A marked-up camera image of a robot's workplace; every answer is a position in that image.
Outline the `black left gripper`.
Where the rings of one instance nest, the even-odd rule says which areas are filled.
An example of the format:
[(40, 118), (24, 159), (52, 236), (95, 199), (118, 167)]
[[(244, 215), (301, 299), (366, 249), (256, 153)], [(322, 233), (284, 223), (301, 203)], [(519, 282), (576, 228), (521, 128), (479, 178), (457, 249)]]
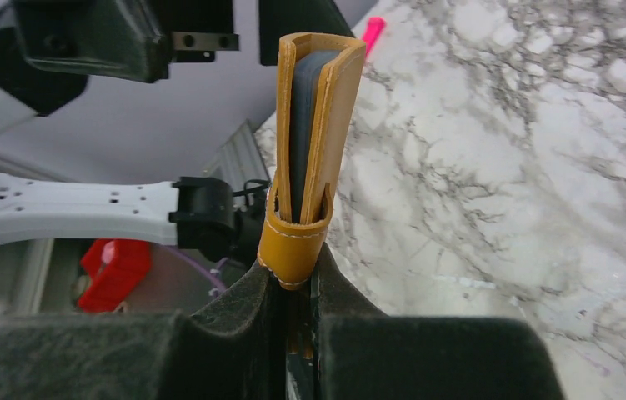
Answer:
[[(298, 55), (342, 51), (354, 38), (333, 1), (258, 1), (259, 62), (288, 44)], [(232, 1), (13, 1), (18, 41), (34, 67), (56, 73), (166, 79), (171, 63), (211, 63), (240, 48)]]

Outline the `yellow leather card holder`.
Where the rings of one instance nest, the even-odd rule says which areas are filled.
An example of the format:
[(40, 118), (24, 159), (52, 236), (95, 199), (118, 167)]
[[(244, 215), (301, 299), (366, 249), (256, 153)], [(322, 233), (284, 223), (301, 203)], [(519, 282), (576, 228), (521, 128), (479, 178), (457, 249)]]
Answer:
[(257, 257), (289, 291), (311, 277), (327, 236), (365, 55), (355, 37), (279, 40), (276, 168)]

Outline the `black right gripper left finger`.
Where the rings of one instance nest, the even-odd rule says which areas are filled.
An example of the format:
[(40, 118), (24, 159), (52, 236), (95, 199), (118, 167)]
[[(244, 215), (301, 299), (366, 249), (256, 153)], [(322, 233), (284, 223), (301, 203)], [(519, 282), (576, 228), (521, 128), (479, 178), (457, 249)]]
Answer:
[(0, 399), (283, 399), (282, 289), (254, 266), (193, 315), (0, 317)]

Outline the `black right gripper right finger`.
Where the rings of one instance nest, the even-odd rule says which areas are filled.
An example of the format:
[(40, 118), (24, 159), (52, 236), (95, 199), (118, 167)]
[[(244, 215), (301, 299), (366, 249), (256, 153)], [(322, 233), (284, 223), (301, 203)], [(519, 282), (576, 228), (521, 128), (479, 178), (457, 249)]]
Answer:
[(548, 350), (505, 317), (389, 316), (323, 247), (313, 273), (319, 399), (561, 399)]

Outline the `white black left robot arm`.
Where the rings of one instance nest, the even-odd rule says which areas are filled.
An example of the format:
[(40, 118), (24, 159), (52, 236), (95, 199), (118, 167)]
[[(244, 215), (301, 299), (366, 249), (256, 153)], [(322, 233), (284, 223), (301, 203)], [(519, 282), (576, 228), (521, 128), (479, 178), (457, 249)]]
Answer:
[[(144, 185), (0, 173), (0, 244), (116, 238), (255, 255), (284, 281), (313, 270), (358, 92), (365, 43), (330, 1), (263, 1), (260, 62), (275, 65), (277, 166), (263, 217), (233, 210), (210, 177)], [(8, 1), (0, 7), (0, 133), (80, 96), (91, 76), (155, 83), (171, 63), (236, 51), (230, 1)]]

